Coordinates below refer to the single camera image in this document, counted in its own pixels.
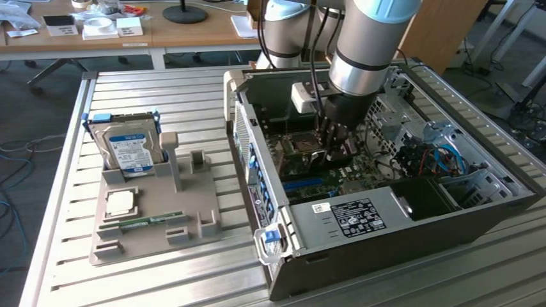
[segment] blue ram slot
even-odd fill
[[[291,191],[302,187],[308,187],[311,185],[318,185],[323,183],[322,178],[311,178],[302,181],[292,181],[283,184],[284,191]]]

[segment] blue cable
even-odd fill
[[[23,230],[23,224],[20,222],[17,210],[4,201],[0,201],[0,204],[3,204],[4,206],[8,207],[8,209],[11,209],[11,211],[12,211],[15,217],[16,217],[16,223],[17,223],[20,235],[23,237],[23,252],[21,252],[16,262],[13,263],[13,265],[11,267],[8,267],[4,271],[0,272],[0,277],[1,277],[5,274],[8,274],[9,270],[13,267],[16,267],[19,265],[19,263],[24,260],[24,257],[27,256],[27,252],[28,252],[28,245],[27,245],[27,235],[25,235],[25,231]]]
[[[458,160],[458,162],[459,162],[459,164],[460,164],[462,174],[466,174],[466,173],[467,173],[467,170],[466,170],[466,167],[464,167],[464,163],[462,162],[460,154],[459,154],[458,150],[456,150],[450,144],[440,145],[440,146],[434,150],[434,159],[436,160],[439,167],[440,167],[444,171],[447,171],[447,172],[450,171],[450,170],[447,169],[447,166],[443,164],[443,162],[439,161],[439,160],[440,160],[440,154],[439,154],[439,151],[438,151],[439,148],[446,149],[447,151],[452,152],[452,154],[455,155],[455,158],[456,158],[456,160]]]
[[[4,155],[0,155],[0,158],[3,158],[5,160],[12,160],[12,161],[23,161],[23,162],[27,162],[27,164],[28,164],[27,174],[12,185],[9,185],[8,187],[1,188],[1,190],[7,191],[12,187],[15,187],[17,184],[20,184],[23,182],[23,180],[27,179],[28,176],[31,175],[31,173],[32,173],[32,162],[31,162],[31,160],[21,159],[21,158],[9,158],[9,157],[7,157]]]

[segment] hard drive label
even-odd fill
[[[139,173],[152,168],[152,155],[149,154],[149,150],[144,148],[144,134],[112,136],[109,138],[109,144],[120,169],[129,173]]]

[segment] black cable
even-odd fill
[[[323,21],[320,23],[320,27],[318,28],[314,44],[311,46],[311,60],[308,62],[311,66],[311,82],[314,84],[315,98],[316,98],[316,107],[318,107],[316,111],[320,117],[324,116],[324,107],[323,107],[323,100],[320,99],[320,93],[318,91],[316,70],[315,70],[315,50],[316,50],[318,39],[320,38],[320,34],[323,33],[328,14],[330,14],[330,9],[327,8],[324,12]]]
[[[3,232],[0,233],[0,240],[1,240],[1,239],[5,237],[5,235],[9,233],[9,230],[11,230],[12,227],[13,227],[13,223],[15,223],[15,221],[16,221],[16,208],[13,207],[13,203],[9,202],[11,199],[9,199],[9,196],[7,195],[7,193],[5,193],[4,190],[0,190],[0,194],[1,194],[1,196],[4,197],[4,199],[5,199],[5,202],[9,203],[9,209],[5,210],[4,213],[11,212],[11,220],[9,220],[8,226],[5,227],[5,229],[3,230]]]
[[[499,62],[497,62],[497,61],[493,59],[493,56],[495,55],[497,50],[501,48],[501,45],[502,45],[503,41],[505,41],[506,38],[510,36],[511,32],[514,32],[515,28],[517,28],[518,25],[519,25],[521,20],[523,19],[525,15],[527,15],[530,9],[535,6],[535,4],[537,4],[537,2],[534,2],[533,5],[529,7],[529,9],[527,9],[526,12],[523,13],[523,15],[519,17],[517,23],[515,23],[515,24],[513,25],[513,27],[510,28],[509,32],[507,32],[507,33],[505,34],[505,36],[501,38],[501,41],[498,42],[497,47],[494,48],[494,50],[493,50],[491,53],[488,54],[488,61],[493,63],[494,69],[497,69],[497,70],[499,70],[499,71],[503,71],[503,70],[505,70],[505,67],[502,66],[502,64],[501,64]]]
[[[509,127],[510,127],[511,130],[518,130],[518,131],[525,132],[526,138],[529,138],[531,141],[534,141],[534,142],[537,142],[537,143],[541,143],[541,140],[535,139],[533,136],[529,135],[529,130],[527,130],[527,129],[515,127],[509,120],[503,119],[502,117],[498,117],[498,116],[494,115],[494,114],[490,114],[490,113],[487,113],[487,112],[484,112],[484,111],[482,111],[482,113],[483,113],[484,115],[487,115],[488,117],[491,117],[494,120],[499,120],[499,121],[502,121],[503,123],[506,123],[506,124],[509,125]]]
[[[330,50],[330,46],[331,46],[331,44],[332,44],[334,37],[335,37],[335,33],[338,32],[338,28],[339,28],[339,25],[340,25],[340,24],[342,24],[342,11],[339,11],[339,14],[338,14],[338,22],[335,23],[334,32],[332,32],[332,35],[331,35],[331,37],[330,37],[330,40],[327,41],[326,51],[324,51],[326,55],[327,55],[327,51]]]
[[[402,54],[402,56],[403,56],[403,62],[404,62],[406,65],[407,65],[407,56],[406,56],[406,53],[403,53],[403,51],[400,50],[400,48],[396,48],[396,51]]]
[[[4,146],[4,145],[8,144],[8,143],[28,143],[28,141],[9,141],[9,142],[5,142],[5,143],[1,143],[0,146]],[[29,156],[28,156],[28,158],[27,158],[28,161],[32,161],[32,158],[33,158],[33,156],[35,156],[35,148],[36,148],[36,145],[31,147],[31,153],[29,153]],[[23,165],[0,181],[0,187],[1,187],[1,184],[3,184],[5,181],[8,181],[9,178],[13,177],[13,176],[21,171],[21,169],[23,169],[25,166],[27,166],[27,163],[24,162]],[[1,216],[0,216],[0,219],[3,219],[3,218],[5,217],[5,215],[7,215],[8,213],[11,213],[11,220],[9,220],[8,226],[7,226],[7,228],[3,230],[3,232],[0,233],[0,239],[3,239],[3,238],[5,237],[5,235],[8,234],[11,228],[12,228],[12,226],[13,226],[13,223],[15,223],[15,221],[16,221],[16,213],[15,213],[13,211],[17,212],[17,209],[16,209],[16,206],[15,206],[13,202],[11,201],[9,196],[8,196],[8,194],[5,193],[5,190],[4,190],[4,189],[0,189],[0,194],[1,194],[1,196],[4,197],[4,199],[5,199],[5,202],[11,204],[11,206],[5,208],[5,211],[4,211],[4,213],[3,213]]]
[[[7,66],[3,69],[0,69],[0,73],[5,72],[9,69],[9,66],[11,66],[11,61],[8,61]]]
[[[28,144],[28,141],[9,141],[9,142],[5,142],[5,143],[1,143],[1,144],[0,144],[0,147],[3,147],[3,146],[4,146],[5,144],[8,144],[8,143],[25,143],[25,144]],[[32,146],[32,148],[31,148],[31,154],[29,154],[28,158],[25,158],[28,161],[32,160],[32,157],[33,157],[33,155],[35,155],[35,147],[36,147],[36,146]],[[24,162],[24,163],[21,164],[21,166],[20,166],[4,179],[0,180],[0,185],[1,185],[5,181],[8,181],[9,178],[13,177],[13,176],[20,172],[20,170],[21,170],[25,166],[27,166],[27,163]]]
[[[472,91],[468,95],[466,95],[467,98],[470,98],[470,96],[475,95],[476,93],[488,90],[493,87],[493,83],[483,77],[478,76],[474,74],[474,63],[471,62],[471,58],[470,58],[470,52],[468,52],[468,47],[467,47],[467,38],[464,37],[463,39],[463,45],[464,45],[464,53],[467,55],[467,60],[468,62],[464,62],[463,65],[460,66],[460,71],[468,75],[470,77],[478,79],[479,81],[483,81],[487,86],[484,88],[480,88],[475,91]]]
[[[268,60],[268,62],[271,64],[271,68],[276,69],[275,64],[274,64],[274,62],[271,61],[271,58],[270,58],[270,52],[268,52],[267,44],[266,44],[266,35],[263,33],[263,20],[266,18],[266,14],[264,14],[266,5],[267,5],[266,0],[262,0],[262,7],[260,7],[260,10],[259,10],[259,20],[258,20],[258,41],[259,41],[259,46],[262,48],[263,55],[266,56],[266,59]]]

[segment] aluminum table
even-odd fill
[[[27,306],[530,306],[546,301],[546,202],[474,243],[286,301],[270,302],[223,121],[223,73],[240,67],[85,75],[79,89],[20,305]],[[426,68],[418,74],[546,186],[545,166]],[[432,120],[442,114],[415,104]],[[83,112],[156,109],[179,155],[212,161],[224,238],[103,267],[88,262],[100,167]]]

